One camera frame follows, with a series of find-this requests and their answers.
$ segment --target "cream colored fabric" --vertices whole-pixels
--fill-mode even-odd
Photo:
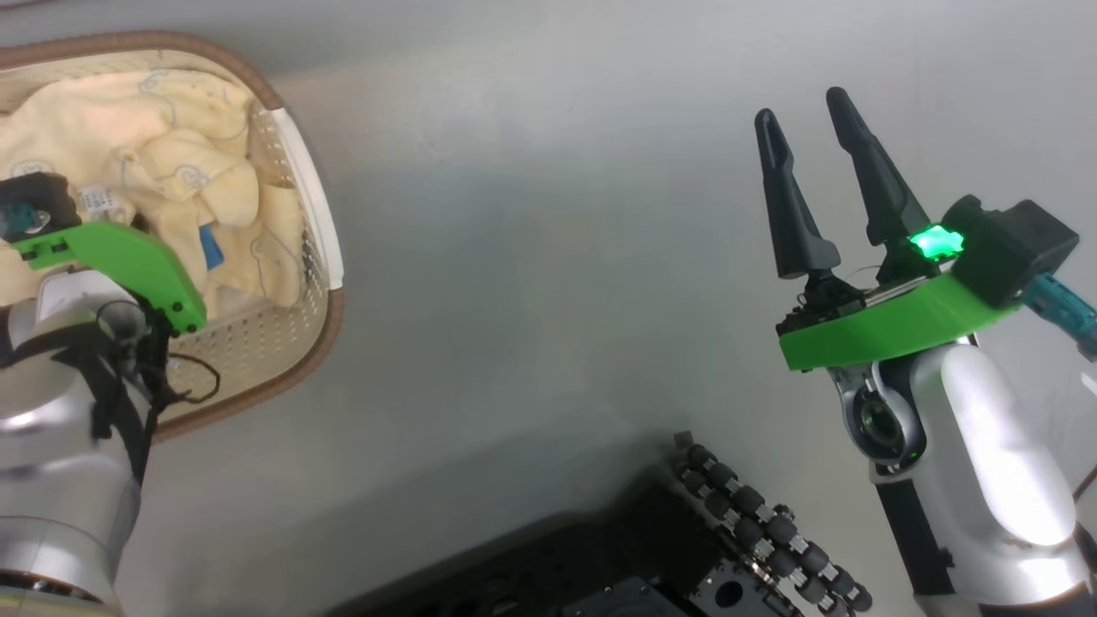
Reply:
[[[0,178],[54,171],[102,187],[116,207],[81,217],[129,223],[140,213],[218,316],[228,287],[291,305],[301,293],[303,221],[296,193],[262,186],[248,162],[250,96],[199,71],[100,75],[46,86],[0,119]],[[224,254],[206,269],[199,227]],[[37,292],[32,271],[0,246],[0,305]]]

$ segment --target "white label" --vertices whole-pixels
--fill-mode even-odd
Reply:
[[[80,203],[93,221],[110,221],[111,211],[122,207],[111,197],[110,189],[99,186],[80,189]]]

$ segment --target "brown basket rim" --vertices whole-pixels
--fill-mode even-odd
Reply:
[[[235,75],[270,111],[282,109],[282,99],[247,60],[204,38],[170,31],[122,32],[94,34],[18,47],[0,48],[0,70],[38,63],[79,58],[120,52],[173,51],[193,54],[217,63]],[[328,291],[328,305],[320,335],[305,356],[276,378],[218,403],[161,423],[152,437],[158,444],[185,435],[215,422],[236,415],[294,388],[316,370],[331,351],[342,325],[346,296],[341,289]]]
[[[0,48],[0,70],[82,56],[161,51],[184,52],[215,61],[250,88],[268,110],[283,106],[282,99],[271,85],[235,52],[205,38],[166,30],[92,34]]]

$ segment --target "yellow cloth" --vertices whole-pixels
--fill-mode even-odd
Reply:
[[[89,213],[77,199],[81,217],[128,224],[140,213],[179,256],[211,318],[223,287],[291,305],[304,223],[296,193],[262,184],[246,158],[250,105],[245,90],[199,71],[55,82],[0,119],[0,178],[54,171],[76,191],[105,189],[115,207]],[[212,270],[199,237],[206,224],[225,258]],[[44,274],[0,243],[0,305],[33,298]]]

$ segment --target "laundry basket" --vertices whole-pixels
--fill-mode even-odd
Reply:
[[[0,49],[0,113],[14,111],[48,83],[134,70],[200,70],[249,90],[249,155],[268,182],[294,188],[304,220],[304,292],[291,307],[256,302],[174,339],[171,350],[202,358],[222,373],[218,394],[177,403],[160,416],[157,440],[169,439],[275,396],[316,369],[342,319],[342,259],[327,199],[301,133],[269,83],[239,56],[173,32],[86,36]],[[178,391],[208,392],[212,375],[180,362],[168,368]]]

